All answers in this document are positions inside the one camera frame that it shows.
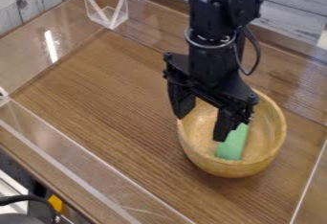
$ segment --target black cable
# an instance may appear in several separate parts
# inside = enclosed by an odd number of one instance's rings
[[[18,195],[18,196],[9,196],[9,197],[0,197],[0,206],[10,205],[15,202],[21,201],[37,201],[44,203],[48,206],[48,210],[50,213],[50,223],[56,223],[56,211],[52,207],[52,205],[46,202],[45,199],[41,197],[33,196],[33,195]]]
[[[245,75],[245,76],[249,76],[256,68],[257,68],[257,65],[260,63],[260,58],[261,58],[261,51],[260,51],[260,45],[258,45],[258,42],[257,42],[257,39],[254,37],[254,35],[252,34],[252,31],[249,30],[249,28],[245,26],[241,28],[241,31],[244,33],[244,36],[245,38],[248,39],[248,41],[250,42],[253,48],[254,48],[254,52],[256,52],[256,60],[254,60],[254,64],[250,68],[249,71],[246,71],[244,68],[242,68],[242,65],[241,65],[241,62],[240,62],[240,58],[238,58],[238,54],[237,54],[237,47],[236,45],[233,44],[232,45],[232,49],[233,49],[233,54],[234,54],[234,58],[236,58],[236,62],[237,62],[237,65],[238,65],[238,68],[240,68],[240,71],[241,73]]]

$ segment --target green sponge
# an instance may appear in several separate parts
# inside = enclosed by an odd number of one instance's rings
[[[216,149],[217,158],[233,161],[241,160],[248,133],[249,126],[244,123],[240,123],[238,127],[229,132],[224,143],[218,143]]]

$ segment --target wooden bowl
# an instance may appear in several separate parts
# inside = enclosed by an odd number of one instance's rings
[[[260,92],[260,103],[244,149],[242,160],[229,161],[214,157],[217,142],[212,140],[217,108],[201,100],[190,114],[177,121],[178,139],[192,162],[208,173],[226,178],[240,178],[262,171],[282,146],[285,120],[274,102]]]

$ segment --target bowl rim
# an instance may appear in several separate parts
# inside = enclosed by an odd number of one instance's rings
[[[282,143],[284,143],[286,125],[285,125],[285,118],[284,118],[281,109],[277,106],[277,104],[274,103],[274,101],[266,95],[264,95],[261,92],[258,92],[254,89],[253,89],[253,91],[269,103],[269,105],[272,106],[273,110],[276,111],[277,118],[280,120],[281,133],[276,137],[276,140],[274,141],[276,141],[276,144],[277,145],[273,147],[273,149],[266,154],[264,154],[264,156],[260,157],[257,160],[232,161],[232,160],[225,160],[225,159],[209,157],[205,154],[198,153],[197,151],[194,151],[192,149],[192,147],[188,146],[188,148],[197,155],[200,155],[201,157],[204,157],[206,160],[213,161],[213,162],[217,162],[217,163],[224,164],[226,166],[246,166],[246,165],[257,164],[257,163],[260,163],[260,162],[270,159],[276,155],[276,153],[278,152],[278,150],[280,150],[280,148],[282,146]],[[188,145],[188,143],[186,143],[186,140],[185,140],[186,139],[186,133],[185,133],[184,126],[182,126],[182,120],[177,120],[177,132],[178,132],[180,139],[182,140],[182,142],[180,142],[180,143],[181,143],[181,146],[184,147],[184,144]]]

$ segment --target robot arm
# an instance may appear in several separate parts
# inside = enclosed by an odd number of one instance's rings
[[[224,142],[230,130],[252,119],[258,98],[241,80],[246,25],[258,17],[261,0],[189,0],[190,23],[185,31],[189,55],[165,54],[164,77],[173,113],[182,119],[194,107],[194,97],[220,108],[213,140]]]

